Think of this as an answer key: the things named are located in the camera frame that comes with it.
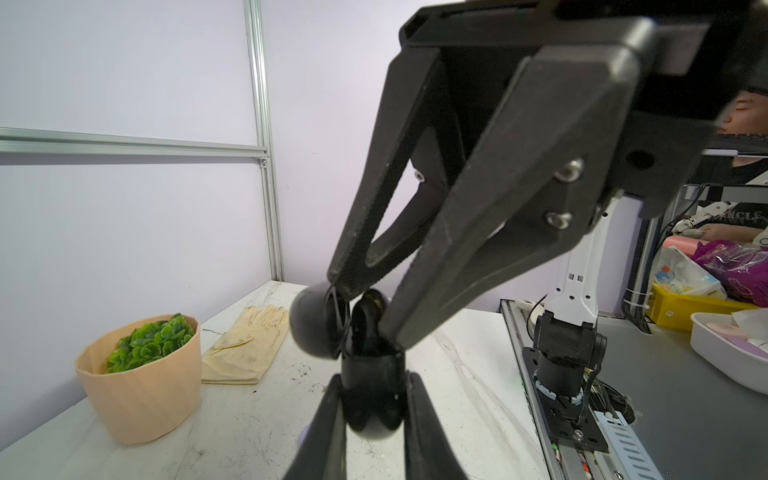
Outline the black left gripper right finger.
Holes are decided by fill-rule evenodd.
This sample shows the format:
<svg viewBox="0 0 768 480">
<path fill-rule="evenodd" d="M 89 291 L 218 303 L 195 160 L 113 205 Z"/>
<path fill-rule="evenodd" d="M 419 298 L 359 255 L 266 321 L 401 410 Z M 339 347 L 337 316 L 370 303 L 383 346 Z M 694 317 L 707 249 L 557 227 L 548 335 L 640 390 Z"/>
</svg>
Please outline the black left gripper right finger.
<svg viewBox="0 0 768 480">
<path fill-rule="evenodd" d="M 421 377 L 408 372 L 404 417 L 405 478 L 466 480 Z"/>
</svg>

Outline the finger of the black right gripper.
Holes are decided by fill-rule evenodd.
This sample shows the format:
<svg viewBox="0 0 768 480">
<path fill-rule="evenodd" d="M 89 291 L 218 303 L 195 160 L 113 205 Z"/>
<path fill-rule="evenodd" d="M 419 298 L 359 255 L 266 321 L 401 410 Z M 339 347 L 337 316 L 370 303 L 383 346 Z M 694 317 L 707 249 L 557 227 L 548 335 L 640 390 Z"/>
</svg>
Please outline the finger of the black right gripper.
<svg viewBox="0 0 768 480">
<path fill-rule="evenodd" d="M 380 322 L 411 348 L 586 234 L 641 75 L 618 46 L 541 49 L 520 68 Z"/>
<path fill-rule="evenodd" d="M 340 295 L 357 297 L 419 248 L 464 163 L 440 50 L 403 50 L 389 65 L 363 176 L 329 266 L 328 280 Z M 379 233 L 408 165 L 424 180 Z"/>
</svg>

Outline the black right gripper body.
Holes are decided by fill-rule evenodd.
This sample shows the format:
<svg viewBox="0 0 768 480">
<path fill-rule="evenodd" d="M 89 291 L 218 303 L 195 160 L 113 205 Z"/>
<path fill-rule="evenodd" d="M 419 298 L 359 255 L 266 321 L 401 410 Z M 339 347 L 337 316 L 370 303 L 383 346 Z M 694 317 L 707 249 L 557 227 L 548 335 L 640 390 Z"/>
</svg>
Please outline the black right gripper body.
<svg viewBox="0 0 768 480">
<path fill-rule="evenodd" d="M 692 168 L 710 122 L 748 78 L 767 40 L 767 5 L 479 1 L 423 8 L 399 37 L 400 53 L 437 48 L 446 63 L 465 151 L 457 179 L 512 80 L 541 49 L 630 49 L 641 75 L 595 212 L 621 190 L 657 212 Z"/>
</svg>

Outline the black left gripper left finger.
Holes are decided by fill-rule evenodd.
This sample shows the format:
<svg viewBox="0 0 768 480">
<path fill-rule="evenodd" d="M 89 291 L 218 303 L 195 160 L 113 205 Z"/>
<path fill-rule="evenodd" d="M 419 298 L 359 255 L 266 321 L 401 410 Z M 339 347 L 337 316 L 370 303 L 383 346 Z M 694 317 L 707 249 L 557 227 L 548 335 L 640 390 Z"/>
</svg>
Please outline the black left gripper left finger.
<svg viewBox="0 0 768 480">
<path fill-rule="evenodd" d="M 341 375 L 334 375 L 308 427 L 284 480 L 343 480 L 346 472 L 346 429 Z"/>
</svg>

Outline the black round charging case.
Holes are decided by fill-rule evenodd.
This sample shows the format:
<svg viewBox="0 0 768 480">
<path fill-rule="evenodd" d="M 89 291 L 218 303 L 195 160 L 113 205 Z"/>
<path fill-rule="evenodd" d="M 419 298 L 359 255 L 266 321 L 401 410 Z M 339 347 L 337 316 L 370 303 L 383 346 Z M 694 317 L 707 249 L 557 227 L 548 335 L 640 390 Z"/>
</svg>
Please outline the black round charging case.
<svg viewBox="0 0 768 480">
<path fill-rule="evenodd" d="M 350 303 L 325 282 L 303 289 L 289 310 L 291 334 L 301 350 L 341 360 L 345 421 L 370 440 L 391 436 L 405 410 L 405 353 L 378 329 L 388 306 L 389 299 L 375 289 Z"/>
</svg>

